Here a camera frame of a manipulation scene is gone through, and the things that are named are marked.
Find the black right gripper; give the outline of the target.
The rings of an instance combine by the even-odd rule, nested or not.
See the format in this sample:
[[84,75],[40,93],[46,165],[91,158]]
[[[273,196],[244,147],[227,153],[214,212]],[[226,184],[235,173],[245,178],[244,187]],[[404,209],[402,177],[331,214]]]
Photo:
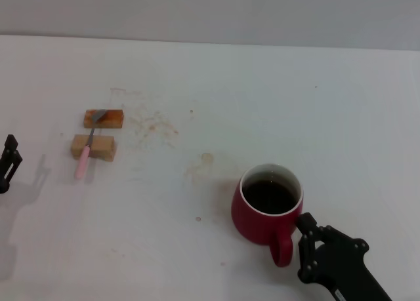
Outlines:
[[[303,283],[324,286],[335,300],[390,300],[364,264],[369,250],[365,240],[352,238],[330,225],[319,226],[309,212],[298,217],[297,229],[301,233],[298,277]],[[315,249],[318,241],[324,244]]]

